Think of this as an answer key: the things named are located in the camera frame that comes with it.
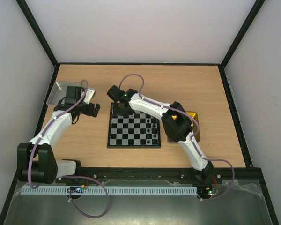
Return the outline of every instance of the purple cable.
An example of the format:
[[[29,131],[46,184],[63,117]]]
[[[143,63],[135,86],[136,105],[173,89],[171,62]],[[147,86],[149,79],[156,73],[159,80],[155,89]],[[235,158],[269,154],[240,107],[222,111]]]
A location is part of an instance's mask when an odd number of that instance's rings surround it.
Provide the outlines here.
[[[105,208],[104,212],[101,213],[99,216],[91,216],[91,215],[89,215],[89,214],[86,214],[86,213],[82,212],[82,211],[77,207],[77,205],[76,205],[76,204],[74,203],[74,201],[71,199],[71,195],[72,195],[72,193],[73,193],[73,192],[71,191],[70,194],[69,194],[70,202],[73,204],[73,206],[77,209],[77,211],[78,211],[79,213],[81,213],[82,215],[84,215],[84,216],[86,216],[86,217],[88,217],[88,218],[99,218],[99,217],[104,216],[104,215],[108,212],[108,210],[109,210],[109,208],[110,208],[110,206],[111,206],[111,203],[110,203],[111,200],[110,200],[110,196],[109,196],[108,193],[107,193],[106,188],[104,187],[104,185],[103,185],[102,183],[100,183],[99,181],[97,181],[97,180],[95,180],[95,179],[93,179],[93,178],[90,178],[90,177],[82,177],[82,176],[63,176],[63,178],[70,178],[70,179],[88,179],[88,180],[92,180],[92,181],[96,182],[98,185],[100,185],[101,187],[103,187],[104,192],[106,193],[107,204],[106,204],[106,208]]]
[[[145,97],[143,97],[143,96],[141,95],[141,90],[142,90],[142,88],[143,88],[144,85],[145,85],[145,80],[144,80],[144,78],[143,78],[141,75],[139,75],[139,74],[128,74],[128,75],[124,76],[123,79],[121,80],[119,86],[118,86],[119,88],[121,88],[121,85],[122,85],[123,81],[124,81],[127,77],[129,77],[129,76],[138,76],[138,77],[141,78],[141,80],[142,80],[142,85],[141,85],[141,87],[140,87],[140,89],[139,89],[139,91],[138,91],[139,97],[140,97],[141,99],[143,99],[145,102],[151,103],[151,104],[156,105],[156,106],[158,106],[158,107],[161,107],[161,106],[162,106],[161,104],[158,104],[158,103],[156,103],[156,102],[152,102],[152,101],[150,101],[150,100],[147,100]],[[181,113],[181,114],[187,116],[188,118],[190,118],[190,119],[192,120],[192,122],[194,122],[194,123],[197,125],[197,131],[196,131],[193,135],[191,135],[191,137],[190,137],[191,140],[192,140],[192,138],[200,131],[199,123],[198,123],[193,117],[191,117],[190,115],[188,115],[187,113],[185,113],[185,112],[183,112],[183,111],[181,111],[181,110],[179,110],[179,109],[172,108],[172,107],[168,107],[168,106],[163,106],[163,107],[164,107],[165,109],[173,110],[173,111],[176,111],[176,112],[178,112],[178,113]],[[225,163],[229,164],[229,166],[230,166],[231,169],[232,169],[232,181],[231,181],[231,185],[229,186],[229,188],[228,188],[223,194],[221,194],[220,196],[214,197],[214,198],[209,198],[209,199],[202,199],[202,198],[198,195],[198,198],[199,198],[201,201],[203,201],[203,200],[204,200],[204,201],[210,201],[210,200],[218,199],[218,198],[222,197],[223,195],[227,194],[227,193],[230,191],[230,189],[232,188],[232,186],[233,186],[233,184],[234,184],[234,180],[235,180],[235,171],[234,171],[233,165],[232,165],[229,161],[227,161],[227,160],[225,160],[225,159],[209,159],[209,158],[205,158],[205,157],[203,157],[203,156],[201,155],[201,153],[199,152],[197,146],[194,144],[193,141],[192,141],[192,145],[194,146],[196,152],[198,153],[198,155],[199,155],[202,159],[204,159],[204,160],[206,160],[206,161],[212,161],[212,162],[222,161],[222,162],[225,162]]]
[[[62,115],[64,115],[65,113],[67,113],[68,111],[72,110],[73,108],[75,108],[85,97],[86,95],[86,92],[87,92],[87,89],[89,88],[89,83],[87,80],[82,80],[81,81],[81,85],[83,84],[83,82],[86,83],[86,87],[85,87],[85,91],[84,93],[82,94],[81,98],[74,104],[72,105],[70,108],[68,108],[67,110],[63,111],[61,114],[57,115],[56,118],[58,119],[59,117],[61,117]],[[41,133],[42,136],[45,135],[45,133],[47,132],[47,130],[49,129],[49,127],[55,122],[56,120],[52,119],[49,124],[44,128],[43,132]],[[33,146],[32,148],[32,151],[31,151],[31,154],[30,154],[30,159],[29,159],[29,164],[28,164],[28,183],[29,183],[29,186],[31,189],[36,189],[38,188],[38,186],[40,184],[37,184],[36,186],[33,186],[32,185],[32,182],[31,182],[31,168],[32,168],[32,161],[33,161],[33,156],[34,156],[34,153],[37,149],[37,146],[39,144],[39,142],[42,140],[42,138],[38,138],[38,140],[36,141],[35,145]]]

